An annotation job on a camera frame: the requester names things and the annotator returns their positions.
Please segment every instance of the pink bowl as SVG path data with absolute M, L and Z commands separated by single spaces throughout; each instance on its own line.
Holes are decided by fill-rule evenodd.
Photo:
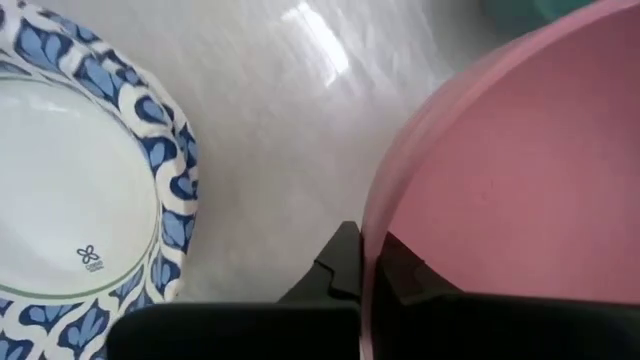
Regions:
M 463 290 L 640 302 L 637 34 L 640 0 L 600 1 L 427 101 L 369 194 L 365 340 L 388 230 Z

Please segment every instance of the white surface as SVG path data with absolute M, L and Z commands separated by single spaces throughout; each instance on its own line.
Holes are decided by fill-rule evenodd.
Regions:
M 0 285 L 71 297 L 125 275 L 158 219 L 136 141 L 97 105 L 44 83 L 0 80 L 0 113 Z M 88 245 L 102 269 L 77 253 Z
M 395 132 L 498 43 L 474 0 L 36 0 L 152 71 L 200 153 L 187 300 L 273 300 L 360 220 Z

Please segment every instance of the paper plate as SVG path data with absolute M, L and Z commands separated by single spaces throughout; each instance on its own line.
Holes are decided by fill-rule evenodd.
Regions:
M 118 317 L 178 290 L 191 128 L 153 76 L 23 2 L 0 1 L 0 113 L 0 359 L 104 359 Z

